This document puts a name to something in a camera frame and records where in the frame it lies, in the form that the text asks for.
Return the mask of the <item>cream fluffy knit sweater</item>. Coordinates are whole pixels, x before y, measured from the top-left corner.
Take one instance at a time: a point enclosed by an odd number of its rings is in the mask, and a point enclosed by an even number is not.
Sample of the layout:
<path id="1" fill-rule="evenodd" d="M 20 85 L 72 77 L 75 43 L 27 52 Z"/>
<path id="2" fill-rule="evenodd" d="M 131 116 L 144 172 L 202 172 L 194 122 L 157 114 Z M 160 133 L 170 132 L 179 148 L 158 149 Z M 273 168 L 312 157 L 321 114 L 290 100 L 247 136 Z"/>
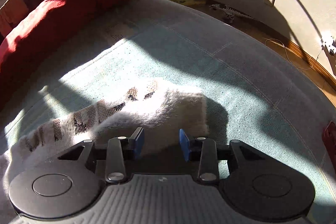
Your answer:
<path id="1" fill-rule="evenodd" d="M 201 88 L 155 79 L 147 85 L 126 85 L 88 107 L 41 124 L 1 155 L 1 223 L 15 218 L 9 184 L 29 167 L 80 141 L 104 144 L 138 127 L 145 133 L 142 154 L 151 155 L 177 144 L 180 129 L 194 137 L 207 136 L 206 109 Z"/>

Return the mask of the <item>wooden chair with orange clothes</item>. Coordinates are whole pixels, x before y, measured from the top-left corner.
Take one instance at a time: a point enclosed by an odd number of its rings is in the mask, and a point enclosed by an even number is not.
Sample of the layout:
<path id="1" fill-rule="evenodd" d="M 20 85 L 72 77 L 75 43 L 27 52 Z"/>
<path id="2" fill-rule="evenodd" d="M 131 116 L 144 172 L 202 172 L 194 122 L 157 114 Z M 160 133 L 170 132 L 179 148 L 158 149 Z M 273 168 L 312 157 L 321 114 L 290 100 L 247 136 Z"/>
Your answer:
<path id="1" fill-rule="evenodd" d="M 7 0 L 1 7 L 1 37 L 4 39 L 42 0 Z"/>

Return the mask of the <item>teal plaid bed sheet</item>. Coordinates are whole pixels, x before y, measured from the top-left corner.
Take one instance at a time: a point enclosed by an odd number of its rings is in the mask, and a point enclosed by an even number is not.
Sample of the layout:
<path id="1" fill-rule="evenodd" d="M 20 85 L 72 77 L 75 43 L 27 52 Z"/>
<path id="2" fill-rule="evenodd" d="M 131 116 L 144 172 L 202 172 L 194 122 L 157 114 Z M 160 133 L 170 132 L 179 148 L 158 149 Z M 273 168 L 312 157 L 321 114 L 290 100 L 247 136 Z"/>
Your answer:
<path id="1" fill-rule="evenodd" d="M 335 107 L 268 45 L 168 0 L 107 9 L 47 56 L 1 108 L 1 155 L 20 137 L 126 85 L 201 88 L 208 136 L 239 139 L 306 175 L 312 223 L 335 223 L 335 171 L 321 135 Z M 184 172 L 179 143 L 143 155 L 145 172 Z"/>

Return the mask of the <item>red duvet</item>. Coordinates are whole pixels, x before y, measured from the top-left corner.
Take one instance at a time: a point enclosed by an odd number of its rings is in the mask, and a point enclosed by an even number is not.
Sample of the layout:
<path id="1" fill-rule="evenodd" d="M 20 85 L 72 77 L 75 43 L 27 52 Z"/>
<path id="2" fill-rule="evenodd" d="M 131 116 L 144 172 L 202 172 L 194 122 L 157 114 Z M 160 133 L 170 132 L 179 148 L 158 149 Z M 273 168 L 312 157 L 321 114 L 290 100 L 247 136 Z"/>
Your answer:
<path id="1" fill-rule="evenodd" d="M 128 0 L 44 0 L 1 43 L 1 106 L 98 12 Z"/>

